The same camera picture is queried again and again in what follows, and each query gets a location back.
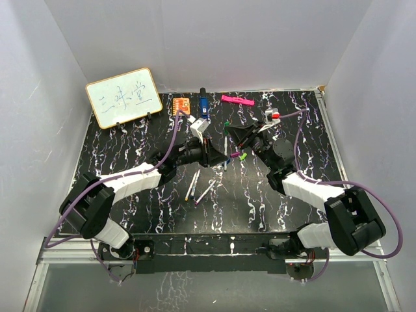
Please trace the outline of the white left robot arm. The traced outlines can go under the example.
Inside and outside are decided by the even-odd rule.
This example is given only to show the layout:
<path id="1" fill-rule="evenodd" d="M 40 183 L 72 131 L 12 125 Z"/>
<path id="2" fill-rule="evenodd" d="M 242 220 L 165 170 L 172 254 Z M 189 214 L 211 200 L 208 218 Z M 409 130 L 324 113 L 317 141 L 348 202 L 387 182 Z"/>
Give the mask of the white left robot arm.
<path id="1" fill-rule="evenodd" d="M 208 138 L 192 138 L 172 149 L 155 150 L 141 165 L 111 175 L 83 174 L 75 183 L 59 213 L 63 215 L 76 198 L 89 191 L 75 204 L 66 221 L 84 239 L 96 239 L 111 247 L 120 259 L 128 259 L 134 252 L 131 235 L 111 220 L 112 206 L 120 200 L 167 184 L 177 173 L 177 167 L 199 163 L 202 167 L 216 166 L 228 157 L 218 151 Z"/>

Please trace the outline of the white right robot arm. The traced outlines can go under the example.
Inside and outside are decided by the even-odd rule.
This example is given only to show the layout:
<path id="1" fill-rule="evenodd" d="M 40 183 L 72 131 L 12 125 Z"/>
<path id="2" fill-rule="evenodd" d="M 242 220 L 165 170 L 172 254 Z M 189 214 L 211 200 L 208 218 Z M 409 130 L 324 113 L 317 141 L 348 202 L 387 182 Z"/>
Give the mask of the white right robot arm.
<path id="1" fill-rule="evenodd" d="M 238 148 L 250 148 L 270 170 L 267 179 L 273 190 L 306 202 L 326 214 L 327 221 L 308 224 L 294 232 L 291 253 L 306 257 L 313 248 L 338 248 L 353 256 L 386 234 L 384 223 L 361 187 L 343 188 L 312 183 L 296 171 L 293 145 L 272 140 L 260 123 L 226 125 Z"/>

